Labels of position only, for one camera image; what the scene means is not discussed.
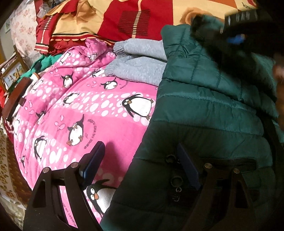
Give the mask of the person's hand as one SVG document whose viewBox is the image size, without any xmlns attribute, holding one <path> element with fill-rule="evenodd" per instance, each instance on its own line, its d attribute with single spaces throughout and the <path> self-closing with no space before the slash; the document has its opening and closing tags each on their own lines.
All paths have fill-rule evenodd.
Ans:
<svg viewBox="0 0 284 231">
<path fill-rule="evenodd" d="M 276 109 L 279 113 L 278 124 L 283 130 L 284 127 L 284 69 L 283 69 L 283 56 L 279 54 L 274 55 L 276 64 L 273 66 L 272 73 L 277 81 L 276 86 Z"/>
</svg>

